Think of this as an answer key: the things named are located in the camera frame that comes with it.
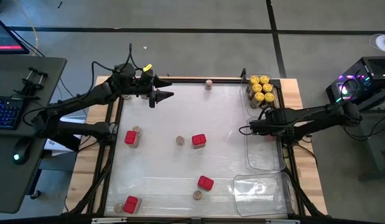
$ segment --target keyboard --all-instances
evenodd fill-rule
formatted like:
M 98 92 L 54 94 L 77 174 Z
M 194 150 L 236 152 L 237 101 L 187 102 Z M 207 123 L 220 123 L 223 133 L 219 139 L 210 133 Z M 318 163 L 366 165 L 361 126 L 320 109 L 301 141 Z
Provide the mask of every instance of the keyboard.
M 23 107 L 22 98 L 0 96 L 0 129 L 17 129 Z

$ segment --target yellow sticker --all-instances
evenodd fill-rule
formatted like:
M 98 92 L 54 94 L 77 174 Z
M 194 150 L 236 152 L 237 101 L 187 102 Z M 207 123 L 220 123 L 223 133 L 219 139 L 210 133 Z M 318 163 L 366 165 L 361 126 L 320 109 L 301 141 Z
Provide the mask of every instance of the yellow sticker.
M 151 68 L 152 68 L 152 65 L 148 64 L 147 66 L 145 66 L 145 68 L 142 69 L 142 71 L 146 72 L 146 71 L 150 70 Z

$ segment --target wooden table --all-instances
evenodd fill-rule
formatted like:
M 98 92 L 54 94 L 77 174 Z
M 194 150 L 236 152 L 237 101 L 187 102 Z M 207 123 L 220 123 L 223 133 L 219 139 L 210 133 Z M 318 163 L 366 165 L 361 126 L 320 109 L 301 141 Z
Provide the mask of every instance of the wooden table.
M 103 83 L 108 77 L 98 77 L 96 80 L 96 85 Z M 179 78 L 197 78 L 197 77 L 179 77 Z M 282 94 L 284 97 L 284 104 L 286 108 L 301 109 L 302 100 L 300 97 L 299 86 L 296 79 L 281 79 L 282 85 Z M 118 102 L 114 103 L 114 108 L 112 112 L 111 122 L 114 121 L 116 108 Z M 104 121 L 106 111 L 108 106 L 95 105 L 88 110 L 88 116 L 86 122 L 89 124 L 94 124 L 99 121 Z M 91 138 L 88 142 L 84 144 L 87 146 L 91 143 L 94 143 L 95 139 Z M 300 145 L 306 147 L 312 151 L 312 146 L 309 143 L 300 142 Z M 73 170 L 72 179 L 70 182 L 68 195 L 67 195 L 67 207 L 71 210 L 76 204 L 83 198 L 87 190 L 90 188 L 93 181 L 94 170 L 96 167 L 96 161 L 98 157 L 98 148 L 99 145 L 94 145 L 88 147 L 77 155 L 77 160 L 75 163 L 75 168 Z M 106 162 L 108 156 L 109 146 L 106 147 L 103 164 Z M 299 147 L 294 147 L 295 161 L 297 165 L 297 172 L 299 174 L 300 186 L 307 194 L 309 199 L 314 203 L 314 205 L 324 214 L 327 214 L 327 209 L 325 206 L 325 201 L 323 199 L 321 183 L 318 175 L 317 166 L 315 165 L 315 159 L 304 149 Z M 102 185 L 97 190 L 95 198 L 95 206 L 93 211 L 96 212 L 100 204 L 100 198 L 102 193 Z

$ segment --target black desk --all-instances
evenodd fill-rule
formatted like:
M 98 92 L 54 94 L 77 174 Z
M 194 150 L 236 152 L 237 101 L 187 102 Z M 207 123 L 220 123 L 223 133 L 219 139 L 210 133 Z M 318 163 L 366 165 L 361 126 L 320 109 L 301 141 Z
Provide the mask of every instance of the black desk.
M 38 102 L 47 106 L 66 62 L 64 58 L 0 55 L 0 95 L 10 96 L 14 94 L 13 89 L 21 90 L 23 87 L 21 78 L 29 74 L 28 67 L 34 67 L 49 75 L 42 83 L 44 89 L 35 94 L 41 98 Z M 35 82 L 38 80 L 38 76 L 33 79 Z M 25 111 L 38 107 L 40 107 L 38 104 L 29 103 Z M 35 114 L 32 113 L 27 118 L 31 119 Z M 37 171 L 46 139 L 36 139 L 33 142 L 29 160 L 25 164 L 15 165 L 12 162 L 15 143 L 21 136 L 31 135 L 33 135 L 32 127 L 23 122 L 20 122 L 15 131 L 0 130 L 0 212 L 2 213 L 16 213 L 19 210 Z

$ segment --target monitor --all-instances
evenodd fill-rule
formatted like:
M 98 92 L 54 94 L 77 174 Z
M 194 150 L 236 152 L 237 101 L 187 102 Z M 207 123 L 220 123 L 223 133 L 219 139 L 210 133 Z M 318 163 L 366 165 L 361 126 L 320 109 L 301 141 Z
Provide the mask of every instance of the monitor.
M 29 50 L 0 21 L 0 54 L 29 54 Z

